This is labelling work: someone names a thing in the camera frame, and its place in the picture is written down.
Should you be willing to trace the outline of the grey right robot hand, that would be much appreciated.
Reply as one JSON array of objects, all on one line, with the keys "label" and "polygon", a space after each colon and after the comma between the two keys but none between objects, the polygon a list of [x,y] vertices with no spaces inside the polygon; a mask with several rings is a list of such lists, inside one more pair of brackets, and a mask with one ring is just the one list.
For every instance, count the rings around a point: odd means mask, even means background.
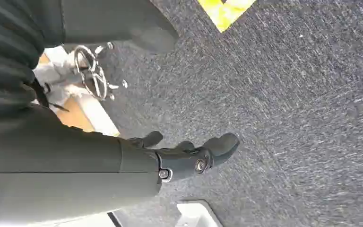
[{"label": "grey right robot hand", "polygon": [[171,51],[178,33],[149,0],[0,0],[0,225],[107,213],[228,160],[232,133],[156,149],[162,134],[122,139],[64,125],[34,69],[46,48],[126,41]]}]

